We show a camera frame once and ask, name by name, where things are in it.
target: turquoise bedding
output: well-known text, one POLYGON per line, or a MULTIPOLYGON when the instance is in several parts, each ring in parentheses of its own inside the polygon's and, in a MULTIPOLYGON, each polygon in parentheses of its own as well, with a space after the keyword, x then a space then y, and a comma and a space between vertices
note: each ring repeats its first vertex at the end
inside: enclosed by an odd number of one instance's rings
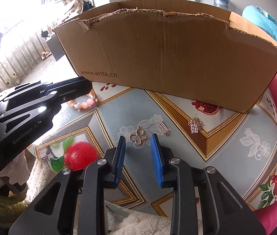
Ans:
POLYGON ((277 20, 264 9, 256 6, 247 6, 242 16, 260 27, 277 42, 277 20))

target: metal charm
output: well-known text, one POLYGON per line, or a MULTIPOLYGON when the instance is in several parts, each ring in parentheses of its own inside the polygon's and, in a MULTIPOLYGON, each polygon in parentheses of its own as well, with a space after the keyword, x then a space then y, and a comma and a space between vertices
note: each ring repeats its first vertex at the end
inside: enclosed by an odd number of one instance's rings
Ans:
POLYGON ((169 129, 166 127, 166 125, 164 124, 164 122, 159 122, 158 124, 158 127, 160 128, 160 130, 162 131, 162 133, 166 136, 169 135, 169 129))
POLYGON ((141 126, 138 126, 138 128, 135 131, 135 134, 129 135, 129 140, 133 141, 136 145, 141 145, 143 140, 146 140, 147 137, 145 135, 145 131, 141 126))
POLYGON ((193 117, 191 121, 188 122, 188 126, 191 128, 191 133, 198 133, 198 131, 203 128, 202 122, 198 117, 193 117))

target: cardboard box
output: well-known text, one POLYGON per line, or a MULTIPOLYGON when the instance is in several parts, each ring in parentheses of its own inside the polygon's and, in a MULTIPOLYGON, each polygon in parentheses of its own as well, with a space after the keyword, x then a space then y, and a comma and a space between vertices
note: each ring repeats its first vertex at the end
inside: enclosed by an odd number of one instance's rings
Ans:
POLYGON ((277 73, 277 42, 238 14, 186 0, 130 0, 55 29, 76 73, 246 113, 277 73))

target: metal bolt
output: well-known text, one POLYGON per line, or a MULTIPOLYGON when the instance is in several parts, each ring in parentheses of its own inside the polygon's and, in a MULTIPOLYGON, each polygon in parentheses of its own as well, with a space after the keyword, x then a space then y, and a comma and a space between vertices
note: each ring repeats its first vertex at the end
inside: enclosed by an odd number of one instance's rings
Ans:
POLYGON ((206 170, 210 174, 216 173, 216 169, 214 167, 212 167, 212 166, 207 167, 206 170))
POLYGON ((172 164, 179 164, 180 163, 180 159, 179 158, 176 158, 176 157, 174 157, 174 158, 172 158, 171 160, 170 160, 170 162, 172 163, 172 164))
POLYGON ((106 163, 107 163, 107 160, 104 158, 97 160, 98 165, 105 165, 106 163))
POLYGON ((61 170, 61 173, 64 174, 64 175, 68 175, 70 172, 71 172, 71 169, 69 169, 69 168, 63 168, 61 170))

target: jewelry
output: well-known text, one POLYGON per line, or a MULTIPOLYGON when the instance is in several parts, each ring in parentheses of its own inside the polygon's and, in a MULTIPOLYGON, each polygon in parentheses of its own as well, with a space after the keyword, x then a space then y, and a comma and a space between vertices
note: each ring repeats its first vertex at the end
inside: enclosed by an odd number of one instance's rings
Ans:
POLYGON ((166 127, 164 122, 161 121, 157 125, 164 135, 166 135, 166 136, 169 135, 169 129, 166 127))
POLYGON ((145 135, 145 131, 141 126, 138 126, 138 128, 135 131, 135 134, 129 135, 129 140, 134 141, 136 145, 141 145, 143 140, 146 140, 147 137, 145 135))
POLYGON ((96 98, 95 93, 89 93, 88 94, 88 99, 85 102, 78 102, 75 103, 73 100, 71 101, 67 101, 67 104, 69 105, 69 107, 73 108, 73 109, 77 109, 77 110, 81 110, 81 109, 87 109, 88 107, 91 107, 92 105, 94 105, 95 101, 94 99, 96 98))
POLYGON ((188 126, 191 128, 191 133, 198 133, 198 131, 203 128, 202 122, 198 117, 193 117, 191 121, 188 122, 188 126))

